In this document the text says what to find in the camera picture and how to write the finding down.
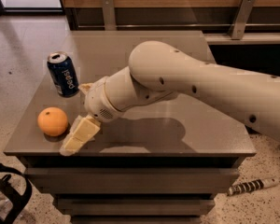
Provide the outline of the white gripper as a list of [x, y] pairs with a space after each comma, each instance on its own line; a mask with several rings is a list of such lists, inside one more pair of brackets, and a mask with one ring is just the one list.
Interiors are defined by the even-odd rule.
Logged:
[[69, 134], [64, 138], [60, 148], [61, 155], [76, 154], [100, 131], [100, 122], [111, 122], [123, 115], [107, 98], [106, 81], [107, 77], [103, 77], [94, 83], [83, 83], [78, 86], [85, 95], [84, 107], [89, 115], [78, 116], [74, 120]]

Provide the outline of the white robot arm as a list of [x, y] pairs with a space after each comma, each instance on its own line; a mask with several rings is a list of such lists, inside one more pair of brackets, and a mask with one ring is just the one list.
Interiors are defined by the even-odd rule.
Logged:
[[64, 156], [79, 152], [103, 122], [175, 93], [194, 97], [280, 142], [280, 77], [202, 62], [159, 41], [137, 45], [125, 68], [79, 89], [88, 115], [74, 120], [60, 148]]

